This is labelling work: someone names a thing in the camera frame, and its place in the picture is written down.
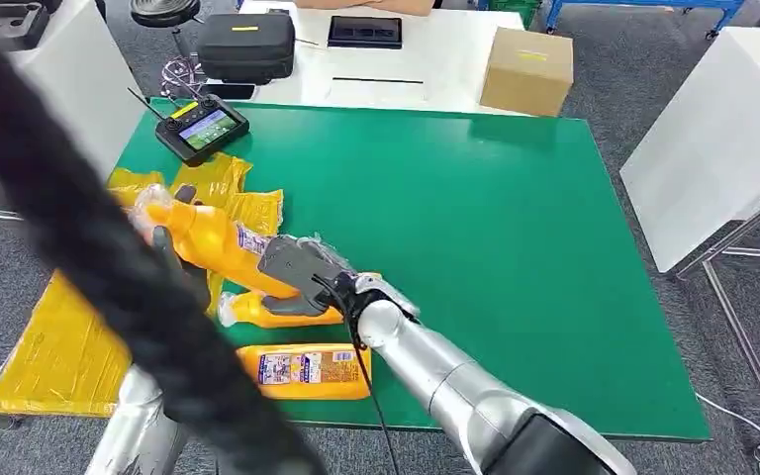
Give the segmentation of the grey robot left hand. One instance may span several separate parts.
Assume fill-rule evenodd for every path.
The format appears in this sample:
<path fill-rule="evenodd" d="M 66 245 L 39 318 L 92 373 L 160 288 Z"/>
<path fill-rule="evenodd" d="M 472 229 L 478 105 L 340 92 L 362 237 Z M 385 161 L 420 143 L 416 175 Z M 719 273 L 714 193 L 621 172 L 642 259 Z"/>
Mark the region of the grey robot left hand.
<path fill-rule="evenodd" d="M 176 284 L 183 284 L 188 293 L 196 299 L 201 313 L 207 315 L 207 310 L 211 304 L 207 271 L 181 258 L 174 248 L 174 240 L 168 226 L 161 225 L 156 219 L 151 218 L 147 212 L 148 205 L 170 209 L 176 200 L 160 184 L 150 185 L 142 193 L 141 200 L 142 210 L 145 212 L 149 223 L 147 237 L 154 252 L 162 259 L 161 270 L 165 272 L 165 277 L 170 277 Z"/>

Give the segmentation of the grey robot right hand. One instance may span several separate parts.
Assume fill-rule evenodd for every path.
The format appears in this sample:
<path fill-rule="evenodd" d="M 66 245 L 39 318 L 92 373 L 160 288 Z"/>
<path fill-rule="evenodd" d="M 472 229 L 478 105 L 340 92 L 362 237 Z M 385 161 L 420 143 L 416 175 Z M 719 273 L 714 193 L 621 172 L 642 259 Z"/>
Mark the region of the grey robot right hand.
<path fill-rule="evenodd" d="M 351 264 L 318 236 L 274 237 L 265 248 L 257 269 L 298 292 L 292 297 L 267 294 L 261 300 L 267 311 L 278 317 L 312 319 L 331 308 L 330 292 L 316 278 L 332 286 L 339 274 L 356 274 Z"/>

